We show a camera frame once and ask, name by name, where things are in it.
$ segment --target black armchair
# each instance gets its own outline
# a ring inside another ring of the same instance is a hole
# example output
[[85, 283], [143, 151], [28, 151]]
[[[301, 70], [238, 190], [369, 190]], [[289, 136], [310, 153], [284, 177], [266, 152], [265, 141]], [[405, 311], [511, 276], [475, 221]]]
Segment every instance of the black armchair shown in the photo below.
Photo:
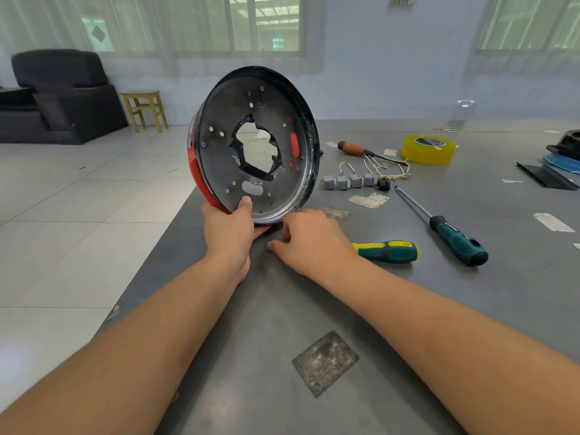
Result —
[[27, 51], [12, 68], [22, 88], [0, 90], [0, 143], [80, 145], [127, 126], [96, 53]]

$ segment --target hand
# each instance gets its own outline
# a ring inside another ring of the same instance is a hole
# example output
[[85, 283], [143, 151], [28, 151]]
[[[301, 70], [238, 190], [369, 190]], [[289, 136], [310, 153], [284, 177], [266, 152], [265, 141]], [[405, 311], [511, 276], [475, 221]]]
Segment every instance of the hand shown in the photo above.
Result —
[[338, 223], [323, 211], [305, 209], [284, 219], [287, 243], [270, 241], [268, 249], [301, 275], [323, 285], [322, 277], [335, 274], [358, 257]]
[[206, 257], [226, 263], [236, 272], [241, 282], [250, 269], [250, 246], [252, 241], [267, 231], [270, 226], [254, 227], [252, 200], [242, 197], [238, 208], [226, 214], [209, 204], [201, 207], [204, 214], [204, 236], [208, 251]]

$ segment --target large central hole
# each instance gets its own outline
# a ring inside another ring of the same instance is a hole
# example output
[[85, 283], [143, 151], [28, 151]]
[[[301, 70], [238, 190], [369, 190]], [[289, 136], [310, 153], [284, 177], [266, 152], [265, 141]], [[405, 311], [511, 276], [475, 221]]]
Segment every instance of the large central hole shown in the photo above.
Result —
[[278, 154], [278, 149], [269, 143], [270, 133], [256, 128], [254, 123], [246, 122], [236, 133], [236, 138], [243, 143], [246, 161], [264, 172], [270, 172], [274, 164], [272, 156]]

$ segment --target square metal patch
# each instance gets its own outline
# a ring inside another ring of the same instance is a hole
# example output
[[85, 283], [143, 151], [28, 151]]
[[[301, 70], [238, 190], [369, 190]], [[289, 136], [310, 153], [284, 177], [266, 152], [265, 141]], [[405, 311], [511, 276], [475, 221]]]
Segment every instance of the square metal patch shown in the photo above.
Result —
[[292, 360], [292, 365], [318, 398], [359, 361], [336, 331], [324, 335]]

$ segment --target person's left hand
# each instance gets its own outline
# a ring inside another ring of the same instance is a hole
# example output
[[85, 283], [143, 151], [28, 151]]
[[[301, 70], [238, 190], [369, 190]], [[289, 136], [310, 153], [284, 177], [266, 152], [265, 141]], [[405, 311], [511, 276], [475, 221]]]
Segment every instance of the person's left hand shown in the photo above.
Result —
[[226, 214], [205, 203], [204, 236], [208, 251], [206, 257], [227, 263], [228, 269], [236, 271], [239, 284], [250, 269], [250, 246], [252, 241], [270, 226], [254, 227], [252, 200], [245, 195], [232, 214]]

